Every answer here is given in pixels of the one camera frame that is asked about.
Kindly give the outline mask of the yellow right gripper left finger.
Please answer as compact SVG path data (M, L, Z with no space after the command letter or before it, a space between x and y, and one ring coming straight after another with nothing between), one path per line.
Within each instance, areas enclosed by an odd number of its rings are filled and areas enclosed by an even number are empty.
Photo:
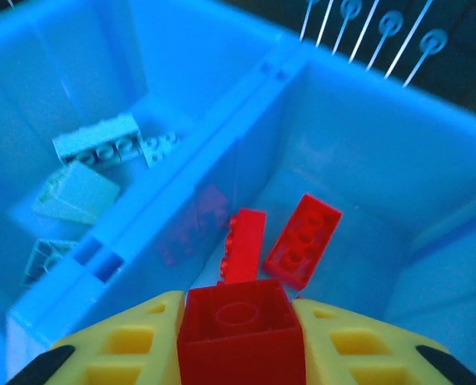
M185 295L168 291L60 339L6 385L181 385Z

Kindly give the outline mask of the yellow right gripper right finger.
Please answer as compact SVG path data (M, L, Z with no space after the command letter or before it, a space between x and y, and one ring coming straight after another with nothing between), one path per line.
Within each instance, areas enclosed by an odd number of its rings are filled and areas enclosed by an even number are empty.
M423 335L314 300L293 307L306 385L476 385L474 372Z

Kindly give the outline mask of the red square lego brick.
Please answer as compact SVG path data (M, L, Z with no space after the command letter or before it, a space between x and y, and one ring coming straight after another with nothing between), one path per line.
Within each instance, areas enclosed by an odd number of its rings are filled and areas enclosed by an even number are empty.
M181 385L306 385L303 330L274 279L188 292Z

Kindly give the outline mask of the blue bin with red legos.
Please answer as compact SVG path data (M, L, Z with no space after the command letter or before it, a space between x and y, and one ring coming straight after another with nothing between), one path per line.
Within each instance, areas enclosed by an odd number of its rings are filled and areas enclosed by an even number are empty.
M195 132L13 306L6 376L63 336L211 286L232 214L268 253L302 196L342 217L303 290L426 335L476 373L476 116L308 45Z

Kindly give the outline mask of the blue bin with pale legos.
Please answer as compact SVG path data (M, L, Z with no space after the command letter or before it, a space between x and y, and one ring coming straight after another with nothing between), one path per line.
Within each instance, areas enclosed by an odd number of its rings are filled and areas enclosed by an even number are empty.
M94 225L35 214L60 166L55 137L125 111L143 136L195 150L296 46L292 34L213 0L31 0L0 14L0 368L6 314L39 237L74 238L82 262L111 247L172 176L173 156L112 167L124 190Z

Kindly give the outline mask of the long red lego brick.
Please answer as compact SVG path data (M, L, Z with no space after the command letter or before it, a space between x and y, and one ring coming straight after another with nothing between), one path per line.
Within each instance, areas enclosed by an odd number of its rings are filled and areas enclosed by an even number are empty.
M241 208L230 217L219 285L251 282L257 278L265 227L263 211Z
M305 194L262 264L263 270L293 290L311 280L342 212Z

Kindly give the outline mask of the pale blue sloped lego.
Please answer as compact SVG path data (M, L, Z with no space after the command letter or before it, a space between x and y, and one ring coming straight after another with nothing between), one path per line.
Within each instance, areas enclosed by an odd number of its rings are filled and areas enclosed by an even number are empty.
M53 172L33 204L46 217L94 225L116 202L121 187L74 161Z

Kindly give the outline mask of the small pale blue lego plate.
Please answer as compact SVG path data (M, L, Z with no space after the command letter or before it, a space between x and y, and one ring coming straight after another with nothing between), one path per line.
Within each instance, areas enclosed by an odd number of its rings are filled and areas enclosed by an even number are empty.
M175 132L167 132L142 140L141 148L147 165L151 168L163 161L180 141L180 137Z

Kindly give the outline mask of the long pale blue lego brick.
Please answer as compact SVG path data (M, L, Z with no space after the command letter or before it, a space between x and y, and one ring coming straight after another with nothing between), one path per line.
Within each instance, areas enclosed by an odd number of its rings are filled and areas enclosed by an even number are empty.
M63 164L78 160L93 168L118 164L140 153L141 131L131 114L120 114L52 140Z

